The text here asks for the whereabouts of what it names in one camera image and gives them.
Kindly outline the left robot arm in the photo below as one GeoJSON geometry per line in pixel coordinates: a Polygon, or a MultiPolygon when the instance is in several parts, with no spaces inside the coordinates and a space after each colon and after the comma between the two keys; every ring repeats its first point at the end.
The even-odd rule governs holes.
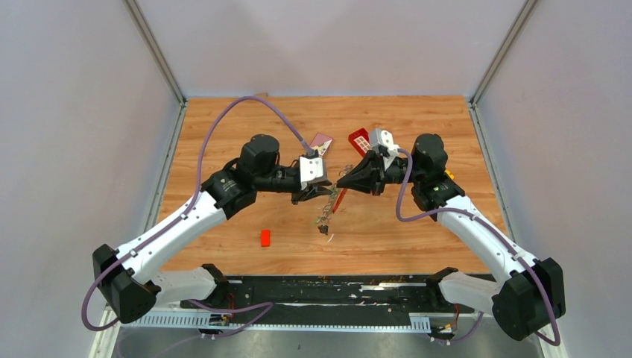
{"type": "Polygon", "coordinates": [[[292,204],[330,194],[319,153],[301,155],[290,166],[278,160],[279,142],[255,135],[176,212],[117,248],[103,244],[93,251],[96,288],[119,322],[134,322],[157,304],[193,299],[219,308],[227,302],[229,290],[209,265],[191,271],[160,269],[201,234],[254,204],[259,192],[288,193],[292,204]]]}

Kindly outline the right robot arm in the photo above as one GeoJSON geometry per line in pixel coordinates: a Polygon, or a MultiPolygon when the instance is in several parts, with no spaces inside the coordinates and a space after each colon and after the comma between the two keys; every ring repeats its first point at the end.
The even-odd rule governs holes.
{"type": "Polygon", "coordinates": [[[448,267],[428,277],[426,303],[435,311],[451,305],[490,314],[510,338],[520,341],[542,336],[559,346],[557,320],[566,312],[563,269],[552,258],[541,260],[500,231],[457,185],[446,164],[449,156],[437,134],[421,134],[411,150],[397,145],[382,129],[358,130],[349,135],[361,162],[338,182],[339,188],[380,195],[397,184],[410,192],[420,210],[455,234],[488,267],[484,280],[448,267]]]}

